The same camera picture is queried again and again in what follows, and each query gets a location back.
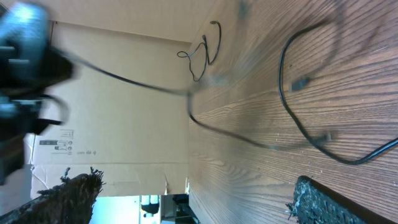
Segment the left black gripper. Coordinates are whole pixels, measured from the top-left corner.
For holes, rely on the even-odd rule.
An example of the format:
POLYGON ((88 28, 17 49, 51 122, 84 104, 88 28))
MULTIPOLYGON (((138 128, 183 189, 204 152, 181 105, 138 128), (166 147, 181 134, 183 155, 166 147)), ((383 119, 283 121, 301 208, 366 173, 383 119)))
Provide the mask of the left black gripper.
POLYGON ((18 2, 1 13, 1 139, 63 125, 67 105, 46 89, 70 79, 74 66, 49 42, 46 8, 18 2))

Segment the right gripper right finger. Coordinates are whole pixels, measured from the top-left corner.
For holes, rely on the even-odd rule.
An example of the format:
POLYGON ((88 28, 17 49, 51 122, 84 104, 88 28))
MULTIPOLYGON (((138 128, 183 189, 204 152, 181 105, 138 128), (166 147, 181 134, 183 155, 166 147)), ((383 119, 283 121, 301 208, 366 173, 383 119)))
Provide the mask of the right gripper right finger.
POLYGON ((395 224, 305 175, 298 177, 294 199, 286 206, 297 223, 395 224))

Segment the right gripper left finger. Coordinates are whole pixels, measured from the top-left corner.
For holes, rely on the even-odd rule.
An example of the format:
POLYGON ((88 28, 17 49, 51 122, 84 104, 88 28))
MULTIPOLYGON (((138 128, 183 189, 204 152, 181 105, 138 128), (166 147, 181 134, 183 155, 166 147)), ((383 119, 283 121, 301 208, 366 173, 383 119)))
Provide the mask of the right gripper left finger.
POLYGON ((74 178, 66 168, 61 184, 38 191, 39 197, 1 216, 1 224, 89 224, 104 172, 90 168, 74 178))

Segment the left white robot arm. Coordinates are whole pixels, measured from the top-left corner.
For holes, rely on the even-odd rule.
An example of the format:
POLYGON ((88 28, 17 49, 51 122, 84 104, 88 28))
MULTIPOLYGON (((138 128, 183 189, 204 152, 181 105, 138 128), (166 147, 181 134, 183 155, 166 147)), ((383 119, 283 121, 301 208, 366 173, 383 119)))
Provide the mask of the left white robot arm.
POLYGON ((26 134, 40 134, 68 118, 62 100, 61 120, 40 118, 46 89, 68 80, 73 64, 49 42, 49 14, 42 5, 18 2, 1 8, 1 184, 24 165, 26 134))

